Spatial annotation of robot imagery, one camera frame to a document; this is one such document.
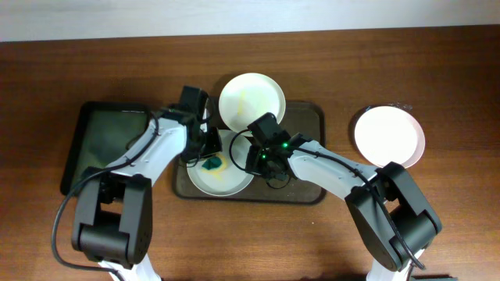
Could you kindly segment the green and yellow sponge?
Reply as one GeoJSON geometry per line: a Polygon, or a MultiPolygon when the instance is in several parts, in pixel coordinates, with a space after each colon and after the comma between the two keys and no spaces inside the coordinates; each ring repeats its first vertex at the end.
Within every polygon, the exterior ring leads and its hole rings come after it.
{"type": "Polygon", "coordinates": [[[206,159],[202,164],[202,169],[209,172],[219,172],[227,167],[227,160],[220,155],[206,159]]]}

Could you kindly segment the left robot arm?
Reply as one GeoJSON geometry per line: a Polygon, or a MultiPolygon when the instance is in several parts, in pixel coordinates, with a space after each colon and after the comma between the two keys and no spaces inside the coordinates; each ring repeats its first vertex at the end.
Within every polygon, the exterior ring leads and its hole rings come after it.
{"type": "Polygon", "coordinates": [[[153,116],[123,155],[103,169],[88,168],[77,197],[71,243],[95,270],[115,280],[158,280],[148,257],[152,187],[176,158],[191,162],[221,150],[218,129],[203,112],[166,110],[153,116]]]}

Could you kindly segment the pale plate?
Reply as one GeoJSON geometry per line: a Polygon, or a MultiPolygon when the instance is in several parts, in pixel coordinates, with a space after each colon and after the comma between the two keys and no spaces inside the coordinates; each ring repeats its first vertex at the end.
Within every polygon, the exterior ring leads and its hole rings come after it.
{"type": "Polygon", "coordinates": [[[409,168],[422,158],[426,147],[420,123],[395,106],[368,108],[357,118],[352,132],[360,154],[379,167],[395,162],[409,168]]]}

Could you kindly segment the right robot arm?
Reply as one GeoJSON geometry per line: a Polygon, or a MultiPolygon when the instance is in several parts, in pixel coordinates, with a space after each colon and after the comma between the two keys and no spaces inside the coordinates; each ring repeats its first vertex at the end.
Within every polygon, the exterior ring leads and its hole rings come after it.
{"type": "Polygon", "coordinates": [[[286,132],[254,132],[247,169],[261,177],[314,183],[342,199],[373,257],[368,280],[409,280],[424,269],[423,251],[442,224],[416,182],[394,162],[363,165],[328,151],[318,141],[286,132]]]}

